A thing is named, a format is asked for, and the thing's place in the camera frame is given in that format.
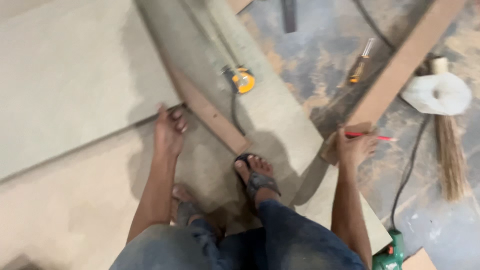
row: green power tool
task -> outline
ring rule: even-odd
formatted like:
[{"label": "green power tool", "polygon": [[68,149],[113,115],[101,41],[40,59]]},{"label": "green power tool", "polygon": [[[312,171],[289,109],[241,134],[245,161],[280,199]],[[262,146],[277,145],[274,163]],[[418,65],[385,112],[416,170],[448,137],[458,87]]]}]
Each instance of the green power tool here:
[{"label": "green power tool", "polygon": [[389,230],[393,241],[373,256],[372,270],[402,270],[405,246],[403,235],[398,230]]}]

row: broom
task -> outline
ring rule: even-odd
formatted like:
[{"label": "broom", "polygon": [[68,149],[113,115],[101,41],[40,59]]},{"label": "broom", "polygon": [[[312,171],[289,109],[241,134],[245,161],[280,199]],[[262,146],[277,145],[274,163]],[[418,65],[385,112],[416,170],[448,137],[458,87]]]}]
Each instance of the broom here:
[{"label": "broom", "polygon": [[[448,62],[434,59],[431,67],[434,74],[447,72]],[[455,118],[435,115],[435,130],[442,194],[447,201],[457,201],[465,192],[467,166]]]}]

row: foot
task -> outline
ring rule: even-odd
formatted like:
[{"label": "foot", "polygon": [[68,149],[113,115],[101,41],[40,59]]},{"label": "foot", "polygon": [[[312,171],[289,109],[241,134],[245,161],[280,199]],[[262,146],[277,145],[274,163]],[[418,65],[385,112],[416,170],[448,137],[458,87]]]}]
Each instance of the foot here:
[{"label": "foot", "polygon": [[[273,178],[273,166],[266,160],[255,155],[249,155],[247,161],[250,165],[250,170]],[[250,178],[250,170],[247,164],[242,160],[238,160],[235,162],[235,170],[240,174],[245,185],[247,185]],[[255,207],[258,209],[259,204],[267,199],[280,201],[280,196],[277,192],[267,187],[259,188],[255,195]]]},{"label": "foot", "polygon": [[[172,220],[177,222],[177,211],[179,208],[180,202],[192,202],[197,203],[197,199],[188,191],[187,187],[184,184],[175,184],[172,189]],[[196,219],[203,218],[203,215],[197,214],[192,215],[188,220],[188,225]]]},{"label": "foot", "polygon": [[[194,204],[198,204],[197,199],[188,191],[188,188],[184,184],[175,184],[173,185],[172,189],[172,220],[177,222],[177,212],[180,202],[192,202]],[[197,219],[205,219],[215,230],[215,234],[217,239],[223,238],[223,233],[220,228],[208,217],[203,214],[195,214],[192,215],[187,222],[187,225],[190,225],[194,220]]]}]

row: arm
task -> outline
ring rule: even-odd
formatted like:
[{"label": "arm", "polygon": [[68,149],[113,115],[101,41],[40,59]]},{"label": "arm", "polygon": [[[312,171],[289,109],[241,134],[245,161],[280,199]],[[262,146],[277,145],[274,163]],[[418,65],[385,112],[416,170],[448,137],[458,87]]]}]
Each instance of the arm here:
[{"label": "arm", "polygon": [[360,256],[368,269],[372,268],[372,248],[363,220],[356,178],[358,166],[374,154],[376,145],[376,134],[348,139],[343,128],[337,132],[339,172],[333,203],[332,232]]},{"label": "arm", "polygon": [[175,166],[183,146],[182,133],[186,128],[180,110],[170,114],[163,106],[158,109],[150,175],[133,217],[127,243],[150,225],[170,224]]}]

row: pencil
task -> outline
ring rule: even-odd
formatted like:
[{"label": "pencil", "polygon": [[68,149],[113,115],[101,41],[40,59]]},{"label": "pencil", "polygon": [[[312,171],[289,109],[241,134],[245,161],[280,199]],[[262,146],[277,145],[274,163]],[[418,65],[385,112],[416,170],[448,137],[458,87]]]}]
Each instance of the pencil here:
[{"label": "pencil", "polygon": [[[345,131],[345,135],[352,136],[352,137],[358,137],[358,136],[362,136],[362,135],[365,135],[365,134],[359,133],[359,132]],[[390,137],[385,137],[385,136],[378,136],[377,139],[383,140],[383,141],[391,141],[391,142],[398,141],[398,139],[396,139],[396,138],[390,138]]]}]

